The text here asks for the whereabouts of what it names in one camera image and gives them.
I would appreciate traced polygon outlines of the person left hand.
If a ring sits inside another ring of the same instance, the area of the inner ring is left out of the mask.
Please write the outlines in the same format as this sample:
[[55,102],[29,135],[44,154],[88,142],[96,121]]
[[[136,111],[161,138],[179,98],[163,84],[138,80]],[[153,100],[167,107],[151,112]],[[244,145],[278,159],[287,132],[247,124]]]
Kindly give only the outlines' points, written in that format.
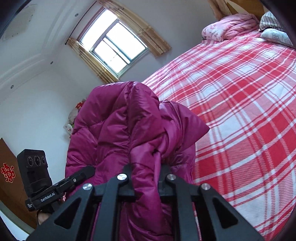
[[50,216],[51,216],[50,213],[38,212],[36,214],[38,225],[41,225],[42,223],[44,223]]

